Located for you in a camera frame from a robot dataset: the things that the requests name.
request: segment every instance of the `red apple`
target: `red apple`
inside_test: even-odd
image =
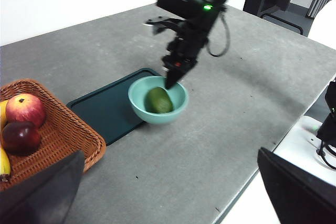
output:
[[[9,122],[30,121],[36,127],[40,127],[46,119],[46,112],[38,97],[32,94],[18,94],[9,99],[6,116]]]
[[[41,136],[32,122],[8,123],[1,137],[1,146],[15,155],[29,155],[38,149]]]

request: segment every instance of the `bowl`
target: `bowl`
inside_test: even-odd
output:
[[[188,104],[188,92],[180,84],[176,83],[170,89],[164,87],[165,77],[147,76],[132,83],[128,90],[128,97],[134,112],[142,120],[152,124],[163,124],[174,121]],[[145,97],[147,93],[156,87],[165,89],[173,103],[174,110],[168,113],[151,113],[145,109]]]

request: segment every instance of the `concrete tabletop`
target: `concrete tabletop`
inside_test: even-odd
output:
[[[142,23],[154,5],[93,20],[1,48],[1,83],[33,78],[64,103],[140,68],[164,74],[173,33]],[[204,50],[183,80],[190,103],[177,121],[144,124],[107,147],[83,175],[66,223],[211,224],[336,72],[336,51],[234,8],[231,48]],[[221,51],[218,22],[210,36]]]

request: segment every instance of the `yellow banana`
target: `yellow banana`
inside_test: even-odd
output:
[[[6,105],[8,100],[0,102],[0,130],[2,131],[7,123]]]
[[[5,150],[0,146],[0,182],[7,182],[10,176],[11,164]]]

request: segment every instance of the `wicker basket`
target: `wicker basket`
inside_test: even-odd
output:
[[[20,183],[77,150],[82,150],[85,155],[84,172],[104,155],[104,139],[37,81],[21,79],[1,87],[0,100],[20,93],[39,97],[45,106],[47,118],[39,129],[41,144],[35,153],[21,157],[8,155],[12,174],[9,182],[0,182],[0,191]]]

